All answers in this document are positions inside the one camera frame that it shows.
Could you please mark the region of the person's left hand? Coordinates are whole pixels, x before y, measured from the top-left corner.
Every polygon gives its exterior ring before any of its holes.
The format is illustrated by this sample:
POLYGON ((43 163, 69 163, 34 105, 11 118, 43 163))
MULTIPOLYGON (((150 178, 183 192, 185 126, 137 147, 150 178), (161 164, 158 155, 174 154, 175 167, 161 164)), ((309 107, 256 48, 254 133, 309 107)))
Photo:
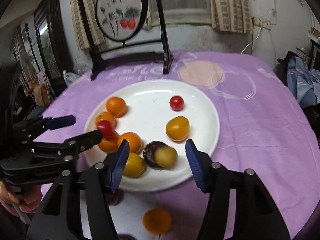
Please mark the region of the person's left hand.
POLYGON ((19 197, 1 181, 1 204, 16 217, 18 217, 18 213, 12 203, 18 204, 22 212, 35 213, 42 201, 41 189, 41 185, 33 186, 22 197, 19 197))

